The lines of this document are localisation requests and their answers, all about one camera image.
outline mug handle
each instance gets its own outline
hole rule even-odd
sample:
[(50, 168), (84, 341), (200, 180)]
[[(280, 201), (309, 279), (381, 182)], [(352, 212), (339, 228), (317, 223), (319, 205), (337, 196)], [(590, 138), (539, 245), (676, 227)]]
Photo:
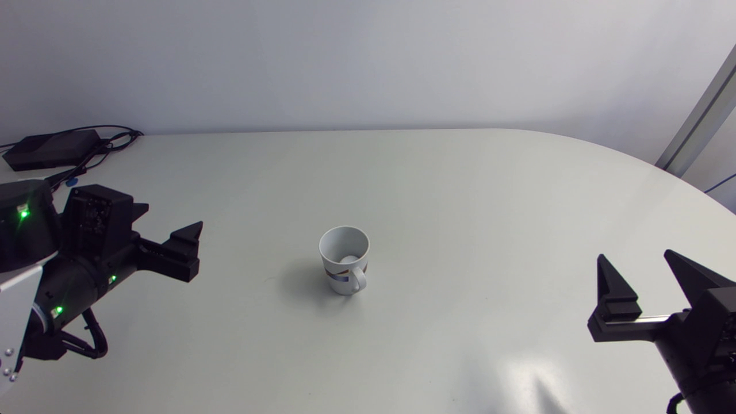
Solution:
[(353, 275), (353, 277), (351, 278), (353, 280), (353, 293), (360, 292), (361, 290), (365, 289), (366, 274), (363, 273), (363, 269), (355, 266), (355, 269), (353, 269), (350, 274)]

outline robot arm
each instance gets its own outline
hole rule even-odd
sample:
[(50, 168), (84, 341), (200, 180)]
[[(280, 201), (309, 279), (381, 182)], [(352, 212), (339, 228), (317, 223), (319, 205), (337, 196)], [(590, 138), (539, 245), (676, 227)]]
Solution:
[(736, 413), (736, 283), (672, 250), (665, 252), (692, 308), (640, 317), (637, 294), (598, 257), (598, 305), (588, 320), (596, 342), (653, 342), (694, 414)]
[[(0, 395), (24, 357), (103, 357), (107, 341), (91, 306), (136, 270), (185, 282), (197, 275), (202, 222), (158, 244), (132, 230), (147, 211), (128, 194), (91, 185), (75, 188), (57, 214), (46, 181), (0, 184)], [(94, 347), (63, 331), (79, 315)]]

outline mug rim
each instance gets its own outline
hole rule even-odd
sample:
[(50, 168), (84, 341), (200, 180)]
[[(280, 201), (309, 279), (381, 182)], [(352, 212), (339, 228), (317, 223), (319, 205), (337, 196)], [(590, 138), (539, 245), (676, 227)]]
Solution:
[[(362, 255), (361, 255), (360, 257), (358, 257), (358, 258), (357, 258), (356, 260), (354, 260), (354, 261), (352, 261), (352, 262), (348, 262), (348, 263), (340, 263), (340, 262), (335, 262), (334, 260), (332, 260), (332, 259), (329, 259), (329, 258), (328, 258), (327, 256), (325, 256), (325, 254), (324, 254), (324, 253), (322, 252), (322, 240), (323, 240), (323, 239), (325, 238), (325, 236), (327, 236), (327, 234), (328, 234), (328, 233), (330, 233), (331, 231), (333, 231), (333, 230), (336, 230), (336, 229), (338, 229), (338, 228), (352, 228), (352, 229), (355, 229), (355, 230), (357, 230), (357, 231), (360, 231), (360, 232), (361, 232), (361, 234), (363, 234), (363, 236), (365, 236), (365, 238), (366, 238), (366, 241), (368, 242), (368, 247), (366, 247), (366, 251), (365, 251), (365, 253), (363, 253), (363, 254), (362, 254)], [(322, 258), (323, 258), (324, 260), (326, 260), (326, 261), (330, 262), (331, 264), (344, 264), (344, 265), (349, 265), (349, 264), (355, 264), (355, 263), (357, 263), (357, 262), (359, 262), (359, 261), (363, 260), (363, 258), (365, 258), (365, 256), (368, 256), (368, 252), (369, 252), (369, 251), (370, 251), (370, 238), (368, 237), (368, 234), (367, 234), (367, 233), (366, 233), (365, 231), (363, 231), (362, 229), (360, 229), (360, 228), (357, 228), (357, 227), (355, 227), (354, 225), (338, 225), (338, 226), (336, 226), (336, 227), (333, 227), (333, 228), (331, 228), (330, 230), (327, 230), (327, 231), (326, 231), (326, 232), (325, 232), (325, 233), (324, 233), (324, 234), (322, 235), (322, 237), (320, 237), (320, 238), (319, 238), (319, 255), (320, 255), (320, 256), (322, 256)]]

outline metal pole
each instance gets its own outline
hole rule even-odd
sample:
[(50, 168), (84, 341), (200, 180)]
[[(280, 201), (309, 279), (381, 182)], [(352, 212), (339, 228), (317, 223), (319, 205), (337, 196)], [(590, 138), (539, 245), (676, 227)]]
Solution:
[(736, 46), (655, 166), (682, 177), (736, 107)]

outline black power adapter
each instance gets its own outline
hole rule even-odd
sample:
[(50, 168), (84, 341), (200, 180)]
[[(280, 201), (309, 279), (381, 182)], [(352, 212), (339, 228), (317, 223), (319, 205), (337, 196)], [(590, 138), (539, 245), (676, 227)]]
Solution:
[(13, 145), (2, 158), (14, 171), (76, 166), (101, 144), (95, 130), (33, 135)]

